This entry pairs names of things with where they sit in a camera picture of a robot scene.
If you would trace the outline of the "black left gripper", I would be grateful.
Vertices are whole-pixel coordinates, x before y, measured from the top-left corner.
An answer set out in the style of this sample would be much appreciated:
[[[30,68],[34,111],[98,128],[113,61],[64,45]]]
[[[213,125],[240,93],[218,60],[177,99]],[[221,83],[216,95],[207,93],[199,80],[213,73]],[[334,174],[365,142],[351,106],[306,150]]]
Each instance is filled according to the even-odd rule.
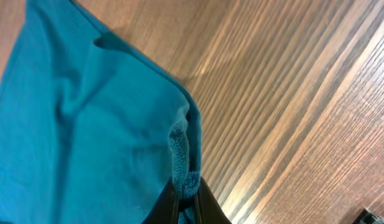
[[[384,218],[364,209],[352,224],[384,224]]]

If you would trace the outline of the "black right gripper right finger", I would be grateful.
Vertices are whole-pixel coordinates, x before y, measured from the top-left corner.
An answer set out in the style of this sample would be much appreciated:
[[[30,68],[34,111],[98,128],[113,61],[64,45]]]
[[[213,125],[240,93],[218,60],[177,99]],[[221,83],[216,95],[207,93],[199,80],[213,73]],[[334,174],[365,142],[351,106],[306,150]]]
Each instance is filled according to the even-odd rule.
[[[195,221],[197,224],[232,224],[222,211],[203,177],[194,195]]]

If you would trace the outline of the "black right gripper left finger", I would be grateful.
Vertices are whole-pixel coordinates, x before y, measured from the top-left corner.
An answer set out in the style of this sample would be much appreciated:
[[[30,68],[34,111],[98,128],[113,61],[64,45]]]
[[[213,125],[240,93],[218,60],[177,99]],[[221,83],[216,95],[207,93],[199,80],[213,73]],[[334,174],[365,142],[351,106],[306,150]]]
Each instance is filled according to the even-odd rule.
[[[179,202],[179,194],[169,179],[142,224],[178,224]]]

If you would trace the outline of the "blue polo shirt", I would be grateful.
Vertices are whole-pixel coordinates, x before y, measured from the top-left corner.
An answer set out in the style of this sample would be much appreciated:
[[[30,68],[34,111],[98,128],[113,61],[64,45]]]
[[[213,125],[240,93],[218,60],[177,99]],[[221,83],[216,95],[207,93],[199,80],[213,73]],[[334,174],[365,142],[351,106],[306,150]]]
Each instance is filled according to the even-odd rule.
[[[0,84],[0,222],[141,223],[200,171],[181,84],[73,1],[27,1]]]

